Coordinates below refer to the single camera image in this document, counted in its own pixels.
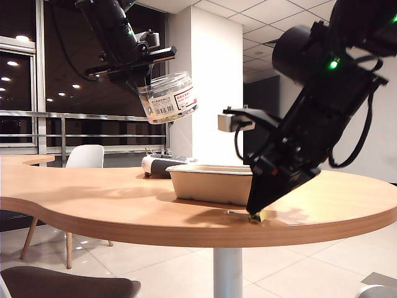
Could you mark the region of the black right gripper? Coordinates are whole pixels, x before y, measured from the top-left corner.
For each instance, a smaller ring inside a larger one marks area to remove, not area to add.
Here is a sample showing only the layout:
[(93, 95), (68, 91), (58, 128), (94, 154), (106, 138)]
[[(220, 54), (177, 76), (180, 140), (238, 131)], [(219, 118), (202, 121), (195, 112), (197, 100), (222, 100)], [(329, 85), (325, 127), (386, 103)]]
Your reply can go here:
[(265, 130), (248, 133), (248, 165), (253, 167), (254, 161), (264, 156), (272, 164), (271, 169), (283, 166), (288, 172), (295, 174), (289, 177), (253, 174), (247, 203), (249, 213), (261, 211), (317, 177), (321, 170), (314, 158), (326, 152), (325, 130), (308, 130), (299, 144), (268, 143), (268, 136), (269, 133)]

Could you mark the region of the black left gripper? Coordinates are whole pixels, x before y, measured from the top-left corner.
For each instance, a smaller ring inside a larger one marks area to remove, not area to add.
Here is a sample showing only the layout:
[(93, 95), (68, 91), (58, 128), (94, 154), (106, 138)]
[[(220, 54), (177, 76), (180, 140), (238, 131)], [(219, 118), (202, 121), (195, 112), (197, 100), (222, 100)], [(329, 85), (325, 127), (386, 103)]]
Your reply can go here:
[(138, 67), (144, 66), (144, 76), (129, 76), (125, 84), (134, 92), (138, 93), (140, 88), (151, 85), (151, 75), (153, 64), (161, 61), (175, 59), (176, 47), (149, 51), (144, 53), (136, 61), (122, 63), (116, 65), (115, 63), (106, 63), (104, 65), (95, 66), (85, 70), (85, 75), (88, 77), (95, 77), (96, 75), (109, 75), (111, 73), (119, 73), (121, 71), (133, 71)]

